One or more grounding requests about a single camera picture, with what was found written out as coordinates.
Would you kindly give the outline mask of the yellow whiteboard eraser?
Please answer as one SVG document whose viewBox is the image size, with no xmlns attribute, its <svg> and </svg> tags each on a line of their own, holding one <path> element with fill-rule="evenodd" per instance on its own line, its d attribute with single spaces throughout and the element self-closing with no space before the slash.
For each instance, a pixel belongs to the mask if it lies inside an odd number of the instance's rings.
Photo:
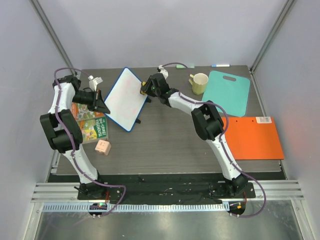
<svg viewBox="0 0 320 240">
<path fill-rule="evenodd" d="M 142 95 L 147 95 L 147 82 L 143 81 L 140 87 L 140 93 Z"/>
</svg>

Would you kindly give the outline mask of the blue framed whiteboard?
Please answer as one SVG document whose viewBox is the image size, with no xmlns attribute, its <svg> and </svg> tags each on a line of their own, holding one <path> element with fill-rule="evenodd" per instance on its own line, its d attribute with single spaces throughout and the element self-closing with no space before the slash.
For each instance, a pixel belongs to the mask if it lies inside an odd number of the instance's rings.
<svg viewBox="0 0 320 240">
<path fill-rule="evenodd" d="M 106 116 L 127 132 L 133 129 L 147 99 L 141 86 L 141 80 L 125 67 L 104 100 L 110 110 Z"/>
</svg>

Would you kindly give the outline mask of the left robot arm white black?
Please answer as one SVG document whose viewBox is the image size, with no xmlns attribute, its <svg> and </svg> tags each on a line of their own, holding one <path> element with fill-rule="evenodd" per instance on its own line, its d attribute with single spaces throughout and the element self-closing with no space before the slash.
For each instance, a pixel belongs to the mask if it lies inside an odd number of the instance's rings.
<svg viewBox="0 0 320 240">
<path fill-rule="evenodd" d="M 92 199 L 103 199 L 107 187 L 85 153 L 83 134 L 72 114 L 72 104 L 83 104 L 90 111 L 103 114 L 109 114 L 110 110 L 99 89 L 92 87 L 91 91 L 80 90 L 81 80 L 74 75 L 56 78 L 52 87 L 52 106 L 39 119 L 49 146 L 72 164 L 79 177 L 79 187 L 76 188 L 79 193 Z"/>
</svg>

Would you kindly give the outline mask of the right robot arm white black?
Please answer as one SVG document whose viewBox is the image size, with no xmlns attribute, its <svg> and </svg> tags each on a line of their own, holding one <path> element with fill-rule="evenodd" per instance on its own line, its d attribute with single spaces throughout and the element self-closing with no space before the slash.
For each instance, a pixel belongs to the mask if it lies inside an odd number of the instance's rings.
<svg viewBox="0 0 320 240">
<path fill-rule="evenodd" d="M 168 107 L 178 109 L 191 116 L 198 137 L 207 142 L 222 170 L 226 193 L 233 198 L 243 193 L 248 177 L 237 164 L 227 144 L 224 122 L 217 110 L 218 105 L 211 101 L 200 102 L 169 87 L 162 73 L 151 75 L 141 83 L 140 93 L 158 98 Z"/>
</svg>

